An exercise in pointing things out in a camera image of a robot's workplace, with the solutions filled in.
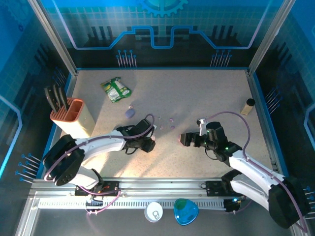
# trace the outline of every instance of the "snack bag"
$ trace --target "snack bag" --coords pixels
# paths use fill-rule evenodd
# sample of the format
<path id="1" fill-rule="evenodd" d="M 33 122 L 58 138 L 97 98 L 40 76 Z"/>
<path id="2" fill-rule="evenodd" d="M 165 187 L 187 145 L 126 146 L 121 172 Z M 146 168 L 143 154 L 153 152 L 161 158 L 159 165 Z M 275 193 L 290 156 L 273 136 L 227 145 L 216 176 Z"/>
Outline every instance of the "snack bag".
<path id="1" fill-rule="evenodd" d="M 115 77 L 110 81 L 100 84 L 112 103 L 118 102 L 123 98 L 130 97 L 131 95 L 131 90 L 120 83 L 120 81 L 120 77 Z"/>

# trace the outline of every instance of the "white container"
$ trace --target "white container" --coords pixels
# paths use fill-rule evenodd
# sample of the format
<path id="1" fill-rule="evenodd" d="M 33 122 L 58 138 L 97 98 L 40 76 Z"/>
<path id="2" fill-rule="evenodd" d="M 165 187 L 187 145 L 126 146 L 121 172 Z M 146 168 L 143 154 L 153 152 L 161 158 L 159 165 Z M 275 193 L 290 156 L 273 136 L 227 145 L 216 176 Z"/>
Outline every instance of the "white container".
<path id="1" fill-rule="evenodd" d="M 89 138 L 95 127 L 95 121 L 86 104 L 76 98 L 68 98 L 69 109 L 62 107 L 57 113 L 51 112 L 50 119 L 66 134 L 73 138 Z"/>
<path id="2" fill-rule="evenodd" d="M 159 221 L 163 216 L 163 208 L 159 203 L 150 203 L 144 209 L 144 216 L 152 223 Z"/>

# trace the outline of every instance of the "glass panel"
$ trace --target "glass panel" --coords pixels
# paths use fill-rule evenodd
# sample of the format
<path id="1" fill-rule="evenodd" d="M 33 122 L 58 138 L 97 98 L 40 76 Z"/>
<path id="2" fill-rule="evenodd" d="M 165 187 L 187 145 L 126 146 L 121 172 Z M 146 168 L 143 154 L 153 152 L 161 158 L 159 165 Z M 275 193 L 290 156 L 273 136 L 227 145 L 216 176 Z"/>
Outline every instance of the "glass panel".
<path id="1" fill-rule="evenodd" d="M 296 1 L 256 72 L 288 172 L 311 191 L 315 191 L 314 10 L 314 1 Z"/>
<path id="2" fill-rule="evenodd" d="M 21 156 L 41 159 L 52 127 L 43 88 L 68 71 L 28 2 L 0 3 L 1 235 L 11 236 L 38 169 Z"/>
<path id="3" fill-rule="evenodd" d="M 247 67 L 281 0 L 42 0 L 78 67 Z"/>

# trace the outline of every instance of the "knife handle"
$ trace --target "knife handle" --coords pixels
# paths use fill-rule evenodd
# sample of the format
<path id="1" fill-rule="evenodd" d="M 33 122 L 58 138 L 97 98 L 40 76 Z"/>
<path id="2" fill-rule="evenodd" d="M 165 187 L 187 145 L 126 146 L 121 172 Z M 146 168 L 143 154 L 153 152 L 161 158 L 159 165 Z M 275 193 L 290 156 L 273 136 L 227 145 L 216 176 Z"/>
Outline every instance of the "knife handle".
<path id="1" fill-rule="evenodd" d="M 56 100 L 52 86 L 45 87 L 44 92 L 51 109 L 53 109 L 54 113 L 57 113 L 60 107 Z"/>
<path id="2" fill-rule="evenodd" d="M 59 92 L 58 92 L 58 85 L 57 84 L 53 84 L 53 91 L 54 91 L 54 95 L 56 98 L 56 102 L 58 103 L 59 107 L 62 107 L 62 104 L 60 103 L 60 97 L 59 97 Z"/>
<path id="3" fill-rule="evenodd" d="M 63 104 L 64 109 L 65 109 L 66 111 L 68 111 L 68 109 L 69 109 L 69 104 L 68 104 L 67 95 L 65 94 L 65 91 L 64 91 L 64 87 L 63 87 L 63 86 L 58 87 L 58 94 L 59 94 L 59 98 L 60 98 L 61 104 Z"/>

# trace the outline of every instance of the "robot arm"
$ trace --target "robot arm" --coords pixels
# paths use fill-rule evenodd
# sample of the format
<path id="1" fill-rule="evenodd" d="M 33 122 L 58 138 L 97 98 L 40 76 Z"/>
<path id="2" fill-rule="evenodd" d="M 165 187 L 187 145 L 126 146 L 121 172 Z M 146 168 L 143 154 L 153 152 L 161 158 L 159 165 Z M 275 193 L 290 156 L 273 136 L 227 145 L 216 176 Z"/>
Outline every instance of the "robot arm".
<path id="1" fill-rule="evenodd" d="M 278 225 L 286 229 L 300 217 L 282 184 L 294 197 L 302 215 L 311 211 L 296 178 L 285 177 L 253 160 L 240 146 L 227 140 L 219 122 L 206 122 L 201 119 L 197 121 L 197 125 L 200 132 L 181 134 L 180 142 L 187 147 L 194 143 L 194 147 L 211 150 L 220 162 L 233 168 L 221 178 L 225 189 L 251 198 L 268 210 Z"/>
<path id="2" fill-rule="evenodd" d="M 155 147 L 155 141 L 151 139 L 154 130 L 155 126 L 151 125 L 145 118 L 137 125 L 119 127 L 109 134 L 97 137 L 74 139 L 70 135 L 65 135 L 44 156 L 43 164 L 47 169 L 50 169 L 65 152 L 74 148 L 53 168 L 49 179 L 57 186 L 72 183 L 92 192 L 103 191 L 104 183 L 99 173 L 94 169 L 87 169 L 81 164 L 88 159 L 110 151 L 125 150 L 126 154 L 133 154 L 140 149 L 144 152 L 150 152 Z"/>

